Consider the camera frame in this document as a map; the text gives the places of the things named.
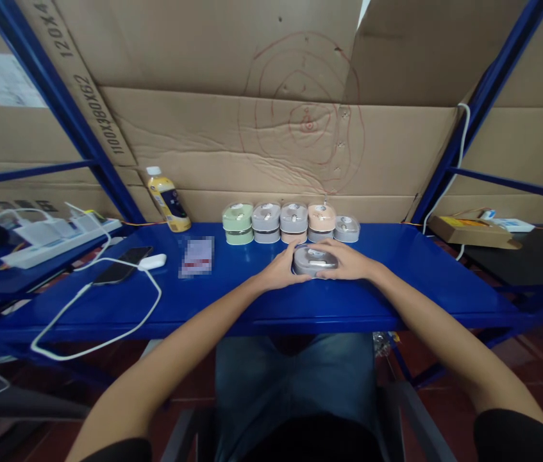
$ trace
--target white bottle cap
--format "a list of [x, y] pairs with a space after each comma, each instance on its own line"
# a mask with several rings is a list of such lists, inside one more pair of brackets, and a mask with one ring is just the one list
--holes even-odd
[[162, 170], [160, 170], [160, 167], [147, 167], [147, 174], [148, 175], [160, 175], [162, 173]]

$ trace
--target small round container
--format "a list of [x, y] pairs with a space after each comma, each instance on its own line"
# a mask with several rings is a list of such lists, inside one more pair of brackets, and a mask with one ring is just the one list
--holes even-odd
[[312, 242], [319, 242], [323, 239], [333, 239], [333, 231], [314, 231], [312, 228], [308, 229], [308, 239]]
[[284, 204], [280, 212], [280, 229], [283, 242], [303, 244], [307, 240], [308, 208], [299, 202]]
[[258, 204], [252, 213], [254, 240], [261, 244], [273, 244], [280, 240], [280, 210], [277, 202]]
[[335, 232], [333, 236], [340, 242], [357, 242], [360, 231], [361, 225], [359, 225], [355, 217], [339, 216], [335, 219]]
[[297, 246], [292, 258], [292, 271], [295, 274], [307, 274], [313, 278], [319, 271], [334, 270], [337, 266], [337, 258], [332, 254], [314, 250], [308, 244]]
[[222, 227], [226, 234], [226, 242], [230, 245], [249, 244], [254, 239], [252, 230], [252, 211], [254, 207], [248, 202], [229, 204], [222, 213]]
[[335, 210], [331, 205], [310, 204], [308, 225], [315, 232], [329, 232], [335, 229]]

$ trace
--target plastic bottle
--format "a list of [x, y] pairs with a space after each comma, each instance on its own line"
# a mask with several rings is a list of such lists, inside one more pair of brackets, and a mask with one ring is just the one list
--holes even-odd
[[162, 176], [160, 167], [147, 167], [147, 173], [150, 176], [147, 188], [151, 196], [158, 202], [171, 231], [183, 232], [189, 230], [192, 223], [181, 206], [173, 182], [166, 176]]

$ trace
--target container lid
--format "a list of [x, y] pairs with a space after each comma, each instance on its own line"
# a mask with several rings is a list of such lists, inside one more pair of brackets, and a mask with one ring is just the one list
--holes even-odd
[[308, 208], [301, 202], [290, 202], [282, 206], [280, 228], [284, 232], [302, 233], [308, 229]]
[[151, 176], [162, 174], [162, 170], [160, 170], [160, 167], [147, 167], [146, 170], [147, 174]]
[[359, 225], [355, 217], [338, 216], [335, 219], [335, 230], [337, 232], [358, 234], [360, 229], [361, 225]]
[[256, 231], [273, 231], [280, 227], [280, 205], [277, 202], [263, 202], [254, 208], [252, 227]]
[[230, 203], [222, 213], [222, 226], [227, 231], [245, 231], [252, 227], [252, 209], [249, 202]]
[[338, 260], [329, 252], [315, 250], [310, 248], [309, 244], [301, 244], [296, 247], [293, 265], [297, 274], [317, 273], [337, 268]]
[[335, 210], [331, 205], [310, 204], [308, 207], [310, 228], [314, 231], [333, 231], [335, 229]]

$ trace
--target red circle drawing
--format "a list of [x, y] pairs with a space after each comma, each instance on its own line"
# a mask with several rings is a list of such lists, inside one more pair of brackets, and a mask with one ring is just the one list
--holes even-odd
[[348, 57], [322, 34], [290, 34], [255, 54], [244, 95], [257, 99], [240, 99], [238, 108], [242, 151], [253, 167], [273, 167], [267, 173], [295, 192], [335, 194], [348, 185], [363, 157], [365, 128], [358, 104], [336, 102], [344, 95], [342, 67], [359, 101]]

